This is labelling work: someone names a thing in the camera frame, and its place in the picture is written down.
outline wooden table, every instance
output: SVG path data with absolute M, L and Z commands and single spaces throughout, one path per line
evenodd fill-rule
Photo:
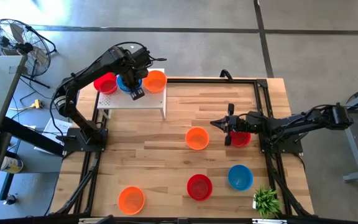
M 284 81 L 267 79 L 275 118 L 291 115 Z M 77 108 L 91 119 L 96 90 L 88 85 L 80 92 Z M 259 217 L 252 209 L 252 196 L 261 185 L 269 186 L 265 157 L 258 135 L 245 148 L 224 146 L 224 133 L 209 124 L 223 118 L 227 104 L 235 114 L 256 111 L 254 87 L 247 84 L 168 83 L 167 120 L 156 110 L 117 110 L 108 121 L 108 146 L 102 153 L 91 215 L 125 216 L 117 206 L 120 192 L 138 186 L 145 194 L 140 217 Z M 189 149 L 185 134 L 191 127 L 203 127 L 210 136 L 202 151 Z M 78 185 L 83 152 L 63 161 L 51 212 L 58 210 Z M 313 213 L 305 172 L 299 158 L 282 154 L 288 188 L 302 206 Z M 232 189 L 227 172 L 244 164 L 254 174 L 254 184 L 243 192 Z M 213 183 L 212 196 L 196 202 L 186 191 L 188 179 L 207 175 Z M 82 200 L 86 202 L 87 189 Z

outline white table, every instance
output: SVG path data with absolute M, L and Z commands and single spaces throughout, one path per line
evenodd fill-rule
M 164 68 L 149 68 L 151 71 L 164 72 Z M 99 95 L 97 109 L 109 119 L 111 117 L 111 110 L 119 109 L 158 109 L 161 111 L 162 119 L 166 119 L 167 114 L 167 86 L 164 91 L 160 93 L 150 93 L 143 88 L 145 95 L 138 100 L 132 100 L 130 94 L 125 93 L 120 88 L 117 89 L 113 94 L 110 95 Z

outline gray floor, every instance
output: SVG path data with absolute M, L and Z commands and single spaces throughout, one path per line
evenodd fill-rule
M 149 1 L 0 1 L 0 18 L 28 24 L 97 27 L 199 27 L 256 29 L 252 0 Z M 358 0 L 260 0 L 266 29 L 358 30 Z M 266 77 L 259 34 L 136 32 L 49 32 L 59 51 L 40 80 L 57 86 L 63 77 L 87 66 L 108 47 L 125 40 L 145 44 L 170 76 L 217 76 L 222 68 L 235 77 Z M 358 90 L 358 35 L 267 35 L 275 77 L 285 80 L 293 113 L 321 103 L 345 102 Z M 51 96 L 47 91 L 35 86 Z M 18 86 L 18 99 L 30 90 Z M 25 101 L 31 103 L 40 96 Z M 21 123 L 45 126 L 47 111 L 29 111 Z M 358 143 L 358 124 L 352 127 Z M 358 221 L 358 182 L 342 175 L 357 170 L 344 132 L 314 131 L 302 140 L 306 175 L 315 213 Z M 59 170 L 58 161 L 48 169 Z M 57 173 L 15 176 L 12 194 L 22 203 L 3 207 L 0 218 L 43 215 L 52 198 Z M 45 183 L 31 185 L 24 183 Z

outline potted plant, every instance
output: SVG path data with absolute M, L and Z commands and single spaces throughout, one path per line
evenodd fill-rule
M 262 218 L 277 217 L 277 213 L 280 211 L 280 201 L 275 198 L 276 194 L 276 190 L 266 189 L 263 186 L 256 190 L 253 208 Z

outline fan guard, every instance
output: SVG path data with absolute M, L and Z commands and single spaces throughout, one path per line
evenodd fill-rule
M 0 20 L 0 55 L 27 55 L 24 75 L 36 77 L 50 66 L 50 51 L 44 38 L 31 26 L 13 19 Z

